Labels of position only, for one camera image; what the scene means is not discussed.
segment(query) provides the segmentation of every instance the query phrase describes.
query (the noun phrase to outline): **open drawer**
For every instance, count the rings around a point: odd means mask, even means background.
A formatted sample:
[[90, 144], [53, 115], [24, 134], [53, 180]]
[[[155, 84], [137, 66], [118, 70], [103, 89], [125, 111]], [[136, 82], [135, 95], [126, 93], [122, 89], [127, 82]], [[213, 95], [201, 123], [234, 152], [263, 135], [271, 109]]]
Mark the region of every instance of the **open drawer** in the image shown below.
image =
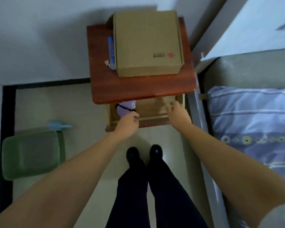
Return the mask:
[[[136, 112], [139, 114], [139, 128], [170, 124], [166, 105], [175, 100], [185, 107], [185, 94], [137, 100]], [[120, 116], [116, 112], [116, 104], [107, 104], [106, 107], [108, 126], [105, 130], [106, 132], [112, 132], [115, 130]]]

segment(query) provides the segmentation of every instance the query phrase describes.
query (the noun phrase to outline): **purple cloth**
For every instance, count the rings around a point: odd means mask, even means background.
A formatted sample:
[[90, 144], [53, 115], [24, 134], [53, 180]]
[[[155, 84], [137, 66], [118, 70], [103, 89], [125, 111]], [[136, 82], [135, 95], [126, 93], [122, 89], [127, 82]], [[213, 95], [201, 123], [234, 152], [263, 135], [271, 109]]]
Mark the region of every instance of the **purple cloth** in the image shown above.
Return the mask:
[[116, 107], [116, 111], [118, 115], [122, 118], [123, 116], [127, 115], [131, 111], [133, 111], [136, 107], [136, 101], [124, 101], [122, 103], [119, 103]]

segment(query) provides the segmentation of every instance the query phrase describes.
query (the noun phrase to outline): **wooden tabletop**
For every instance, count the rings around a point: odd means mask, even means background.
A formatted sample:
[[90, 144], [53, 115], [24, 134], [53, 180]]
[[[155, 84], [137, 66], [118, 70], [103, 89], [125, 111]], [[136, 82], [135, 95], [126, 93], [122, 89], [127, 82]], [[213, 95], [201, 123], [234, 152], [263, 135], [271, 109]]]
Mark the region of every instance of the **wooden tabletop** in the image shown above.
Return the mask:
[[190, 45], [183, 18], [179, 18], [185, 64], [178, 74], [124, 77], [105, 65], [109, 60], [108, 37], [113, 30], [106, 25], [87, 26], [92, 99], [96, 104], [119, 103], [154, 97], [164, 97], [193, 92], [195, 75], [190, 55]]

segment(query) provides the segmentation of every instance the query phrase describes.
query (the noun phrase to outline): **red logo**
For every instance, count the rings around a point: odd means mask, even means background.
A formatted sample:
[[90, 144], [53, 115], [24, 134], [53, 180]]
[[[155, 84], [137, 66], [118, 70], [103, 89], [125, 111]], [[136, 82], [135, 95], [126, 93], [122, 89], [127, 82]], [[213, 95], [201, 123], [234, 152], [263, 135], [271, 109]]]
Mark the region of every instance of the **red logo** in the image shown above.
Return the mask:
[[175, 55], [173, 53], [168, 53], [167, 56], [173, 58]]

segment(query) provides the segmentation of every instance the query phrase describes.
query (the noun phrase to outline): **black pants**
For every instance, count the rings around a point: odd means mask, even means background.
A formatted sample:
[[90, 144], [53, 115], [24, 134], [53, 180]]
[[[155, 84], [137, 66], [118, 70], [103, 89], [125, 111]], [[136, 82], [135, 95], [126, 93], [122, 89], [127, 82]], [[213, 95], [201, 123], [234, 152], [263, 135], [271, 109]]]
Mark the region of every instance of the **black pants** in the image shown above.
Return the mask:
[[167, 164], [162, 159], [151, 159], [146, 167], [139, 159], [118, 180], [117, 196], [106, 228], [150, 227], [148, 182], [155, 198], [157, 228], [207, 227]]

